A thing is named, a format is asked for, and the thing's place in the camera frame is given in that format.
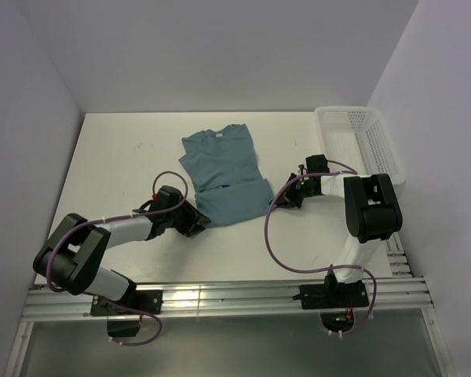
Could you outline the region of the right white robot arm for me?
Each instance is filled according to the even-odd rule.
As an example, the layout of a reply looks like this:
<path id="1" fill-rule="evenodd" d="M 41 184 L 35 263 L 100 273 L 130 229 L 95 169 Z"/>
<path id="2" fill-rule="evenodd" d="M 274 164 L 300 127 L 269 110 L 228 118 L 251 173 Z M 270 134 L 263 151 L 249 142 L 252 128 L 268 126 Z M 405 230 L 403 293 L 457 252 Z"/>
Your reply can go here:
<path id="1" fill-rule="evenodd" d="M 325 269 L 324 281 L 301 285 L 293 299 L 300 301 L 303 309 L 367 307 L 373 302 L 363 283 L 369 276 L 367 265 L 382 242 L 403 224 L 392 181 L 388 174 L 292 174 L 270 208 L 300 208 L 304 199 L 315 196 L 343 200 L 349 235 L 337 261 Z"/>

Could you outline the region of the teal blue t shirt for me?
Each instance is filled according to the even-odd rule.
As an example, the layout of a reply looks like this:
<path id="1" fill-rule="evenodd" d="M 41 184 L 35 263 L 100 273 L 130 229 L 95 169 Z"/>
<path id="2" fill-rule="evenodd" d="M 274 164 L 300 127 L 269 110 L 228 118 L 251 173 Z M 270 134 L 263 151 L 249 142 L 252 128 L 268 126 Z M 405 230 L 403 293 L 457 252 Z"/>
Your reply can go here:
<path id="1" fill-rule="evenodd" d="M 180 164 L 195 190 L 197 209 L 209 227 L 234 225 L 264 216 L 274 195 L 257 164 L 253 139 L 245 124 L 201 130 L 181 139 Z"/>

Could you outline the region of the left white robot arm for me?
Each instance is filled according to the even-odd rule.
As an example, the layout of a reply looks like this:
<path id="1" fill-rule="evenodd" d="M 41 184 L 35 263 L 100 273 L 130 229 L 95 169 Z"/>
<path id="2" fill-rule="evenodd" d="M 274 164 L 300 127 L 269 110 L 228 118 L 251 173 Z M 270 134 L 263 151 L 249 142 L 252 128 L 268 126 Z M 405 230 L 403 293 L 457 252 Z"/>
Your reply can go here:
<path id="1" fill-rule="evenodd" d="M 56 289 L 72 295 L 103 297 L 118 313 L 129 313 L 139 307 L 137 284 L 101 266 L 105 251 L 124 243 L 153 240 L 167 229 L 190 238 L 210 223 L 188 201 L 160 203 L 157 196 L 130 215 L 110 221 L 90 221 L 76 213 L 68 214 L 37 253 L 33 270 Z"/>

